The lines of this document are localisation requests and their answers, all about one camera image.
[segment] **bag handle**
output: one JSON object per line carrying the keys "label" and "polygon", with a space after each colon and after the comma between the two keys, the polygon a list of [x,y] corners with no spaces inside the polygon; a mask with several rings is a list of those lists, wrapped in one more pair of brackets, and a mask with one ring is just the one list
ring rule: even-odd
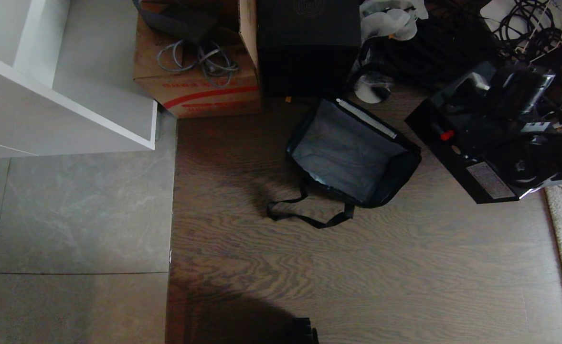
{"label": "bag handle", "polygon": [[302,220],[304,222],[307,222],[309,225],[313,226],[314,228],[318,228],[318,229],[333,227],[333,226],[342,224],[342,222],[345,222],[346,220],[349,220],[349,219],[353,218],[353,213],[355,211],[355,205],[350,204],[350,203],[344,203],[344,211],[342,213],[336,214],[333,218],[331,218],[326,223],[320,222],[320,221],[315,220],[314,218],[311,218],[311,217],[308,217],[308,216],[294,214],[294,213],[289,213],[289,214],[274,214],[274,213],[272,213],[272,208],[274,208],[274,206],[279,204],[279,203],[298,203],[300,201],[303,201],[307,197],[308,197],[307,181],[305,179],[302,179],[300,181],[300,197],[299,198],[294,198],[292,200],[269,202],[268,205],[266,205],[266,214],[268,215],[268,217],[270,217],[271,219],[273,219],[275,221],[284,220],[285,218],[290,218],[290,217],[296,217],[296,218],[299,218],[300,220]]}

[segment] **black bag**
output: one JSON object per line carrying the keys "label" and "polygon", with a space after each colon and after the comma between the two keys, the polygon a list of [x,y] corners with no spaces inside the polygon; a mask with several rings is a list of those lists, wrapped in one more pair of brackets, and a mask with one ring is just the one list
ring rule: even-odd
{"label": "black bag", "polygon": [[[286,153],[304,176],[301,196],[270,202],[266,213],[275,221],[296,217],[316,228],[353,218],[355,205],[373,208],[388,203],[421,162],[421,148],[399,131],[354,103],[333,97],[321,98],[307,113]],[[343,201],[344,211],[325,224],[304,215],[273,213],[278,203],[307,198],[310,183]]]}

